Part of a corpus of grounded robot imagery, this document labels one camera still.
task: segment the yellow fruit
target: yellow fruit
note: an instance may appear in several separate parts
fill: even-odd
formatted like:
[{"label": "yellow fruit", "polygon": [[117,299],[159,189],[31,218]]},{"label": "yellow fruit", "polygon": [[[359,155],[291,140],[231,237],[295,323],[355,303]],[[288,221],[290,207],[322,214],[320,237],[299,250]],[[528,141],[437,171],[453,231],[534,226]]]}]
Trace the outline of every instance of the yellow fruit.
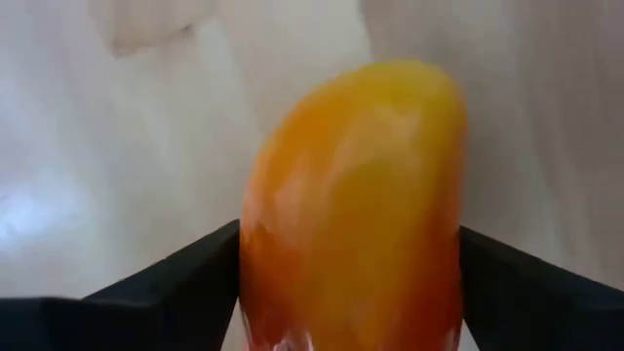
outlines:
[{"label": "yellow fruit", "polygon": [[465,124],[453,81],[417,61],[367,65],[299,102],[244,201],[252,351],[456,349]]}]

